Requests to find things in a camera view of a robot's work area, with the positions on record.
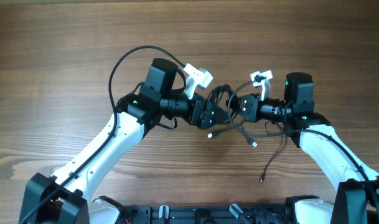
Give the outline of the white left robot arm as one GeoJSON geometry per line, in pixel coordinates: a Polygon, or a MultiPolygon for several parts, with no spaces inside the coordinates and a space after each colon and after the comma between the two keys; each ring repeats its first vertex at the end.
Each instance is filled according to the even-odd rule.
{"type": "Polygon", "coordinates": [[[117,201],[93,194],[113,166],[139,144],[162,117],[183,118],[200,129],[220,122],[223,112],[196,94],[212,74],[187,63],[182,68],[155,58],[146,79],[112,103],[107,125],[84,149],[50,177],[35,174],[27,183],[19,223],[130,223],[117,201]]]}

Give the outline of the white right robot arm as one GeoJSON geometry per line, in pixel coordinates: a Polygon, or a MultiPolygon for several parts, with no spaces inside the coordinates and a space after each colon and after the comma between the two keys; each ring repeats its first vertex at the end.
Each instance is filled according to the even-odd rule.
{"type": "Polygon", "coordinates": [[[269,97],[271,71],[250,75],[256,95],[239,99],[238,110],[250,121],[282,123],[285,135],[321,168],[333,185],[333,204],[315,196],[288,199],[291,223],[379,223],[379,173],[362,162],[338,137],[323,115],[314,111],[310,74],[286,75],[284,98],[269,97]]]}

